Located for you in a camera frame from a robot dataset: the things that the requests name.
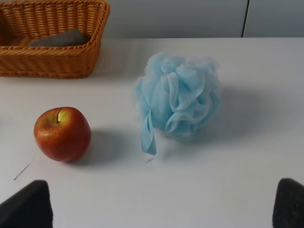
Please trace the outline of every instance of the gray wall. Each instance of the gray wall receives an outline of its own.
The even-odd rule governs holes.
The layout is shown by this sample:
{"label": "gray wall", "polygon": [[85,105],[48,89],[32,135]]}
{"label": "gray wall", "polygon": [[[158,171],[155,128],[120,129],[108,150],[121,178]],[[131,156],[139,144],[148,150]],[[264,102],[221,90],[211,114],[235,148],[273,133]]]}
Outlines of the gray wall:
{"label": "gray wall", "polygon": [[104,37],[241,37],[247,0],[108,0]]}
{"label": "gray wall", "polygon": [[304,0],[250,0],[244,37],[304,37]]}

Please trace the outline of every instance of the basket rim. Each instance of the basket rim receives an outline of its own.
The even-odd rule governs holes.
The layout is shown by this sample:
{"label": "basket rim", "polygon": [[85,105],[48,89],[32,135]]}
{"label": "basket rim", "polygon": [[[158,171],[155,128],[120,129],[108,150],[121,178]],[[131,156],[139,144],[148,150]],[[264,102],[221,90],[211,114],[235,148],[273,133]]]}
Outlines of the basket rim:
{"label": "basket rim", "polygon": [[78,4],[78,3],[93,3],[102,4],[103,10],[101,18],[98,22],[92,36],[84,45],[68,46],[68,47],[24,47],[24,46],[0,46],[0,55],[74,55],[81,54],[88,50],[96,42],[96,37],[103,30],[110,14],[110,4],[105,0],[26,0],[26,1],[1,1],[0,8],[3,6],[26,6],[26,5],[49,5],[49,4]]}

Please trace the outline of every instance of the white tabletop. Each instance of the white tabletop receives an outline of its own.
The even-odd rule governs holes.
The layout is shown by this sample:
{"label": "white tabletop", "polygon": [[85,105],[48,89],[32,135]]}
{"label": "white tabletop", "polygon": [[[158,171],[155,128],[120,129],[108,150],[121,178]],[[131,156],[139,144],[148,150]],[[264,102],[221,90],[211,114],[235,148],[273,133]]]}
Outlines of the white tabletop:
{"label": "white tabletop", "polygon": [[[216,59],[224,92],[204,134],[193,144],[157,134],[151,160],[131,92],[162,50]],[[92,129],[76,164],[35,143],[36,119],[60,106]],[[304,183],[303,162],[304,38],[110,39],[89,78],[0,78],[0,201],[46,180],[54,228],[270,228],[277,184]]]}

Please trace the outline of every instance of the black foam pad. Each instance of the black foam pad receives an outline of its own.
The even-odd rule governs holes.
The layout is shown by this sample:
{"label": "black foam pad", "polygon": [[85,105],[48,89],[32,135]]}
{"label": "black foam pad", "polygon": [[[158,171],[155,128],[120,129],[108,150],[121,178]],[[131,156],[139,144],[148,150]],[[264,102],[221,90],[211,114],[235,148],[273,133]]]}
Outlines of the black foam pad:
{"label": "black foam pad", "polygon": [[0,204],[0,228],[52,228],[48,183],[36,180]]}
{"label": "black foam pad", "polygon": [[293,179],[281,179],[272,216],[274,228],[304,228],[304,186]]}

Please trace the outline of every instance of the apple stem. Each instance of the apple stem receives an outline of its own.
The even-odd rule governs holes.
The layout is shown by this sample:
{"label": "apple stem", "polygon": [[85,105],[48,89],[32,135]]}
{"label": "apple stem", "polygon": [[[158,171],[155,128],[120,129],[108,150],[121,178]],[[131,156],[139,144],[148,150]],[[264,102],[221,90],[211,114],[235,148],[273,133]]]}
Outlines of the apple stem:
{"label": "apple stem", "polygon": [[58,117],[59,117],[60,111],[61,111],[61,108],[59,109],[59,111],[58,111],[58,113],[57,113],[57,115],[56,115],[56,123],[57,123],[57,124],[59,123]]}

